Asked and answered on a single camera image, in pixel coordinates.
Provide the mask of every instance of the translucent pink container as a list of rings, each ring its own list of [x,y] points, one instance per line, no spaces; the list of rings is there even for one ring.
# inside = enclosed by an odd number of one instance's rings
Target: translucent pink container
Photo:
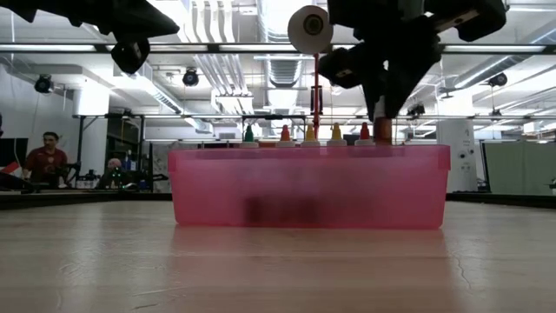
[[[169,154],[183,225],[438,229],[449,170],[441,145]]]

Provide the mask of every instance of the desk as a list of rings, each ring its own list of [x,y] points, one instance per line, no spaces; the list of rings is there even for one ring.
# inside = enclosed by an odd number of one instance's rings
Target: desk
[[[171,202],[0,211],[5,312],[554,312],[556,212],[443,230],[185,228]]]

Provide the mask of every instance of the ceiling duct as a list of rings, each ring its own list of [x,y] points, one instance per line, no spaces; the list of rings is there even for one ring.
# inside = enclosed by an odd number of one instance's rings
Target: ceiling duct
[[[267,43],[289,43],[289,18],[301,7],[314,4],[311,0],[258,0],[259,31]],[[303,61],[272,59],[265,61],[268,83],[277,88],[293,88],[300,82]],[[271,105],[291,107],[297,101],[296,90],[272,90],[268,93]]]
[[[547,23],[543,27],[534,31],[530,35],[523,38],[520,43],[523,44],[554,44],[556,42],[556,20]],[[485,62],[469,70],[467,73],[459,75],[454,84],[448,85],[444,91],[462,90],[482,83],[509,68],[526,61],[532,56],[505,56],[490,57]]]
[[[178,114],[193,114],[195,112],[187,111],[184,105],[175,99],[170,92],[153,80],[153,69],[148,63],[144,63],[142,67],[134,74],[128,75],[122,72],[117,66],[114,67],[115,77],[127,77],[135,84],[135,88],[147,92],[159,104],[172,110]],[[200,134],[212,134],[214,127],[210,123],[203,122],[198,118],[185,118],[185,121],[195,127],[195,131]]]

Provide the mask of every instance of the red shirt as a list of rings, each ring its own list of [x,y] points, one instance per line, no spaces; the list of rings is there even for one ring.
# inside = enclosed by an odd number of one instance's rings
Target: red shirt
[[[27,156],[24,168],[31,171],[31,181],[42,181],[45,174],[54,174],[56,169],[60,169],[68,163],[68,157],[62,150],[55,149],[50,154],[42,147],[34,149]]]

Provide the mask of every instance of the white spool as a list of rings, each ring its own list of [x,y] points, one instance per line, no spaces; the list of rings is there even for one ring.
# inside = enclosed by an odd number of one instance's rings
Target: white spool
[[[301,53],[313,55],[323,52],[330,45],[333,34],[328,13],[316,5],[302,7],[289,19],[289,41]]]

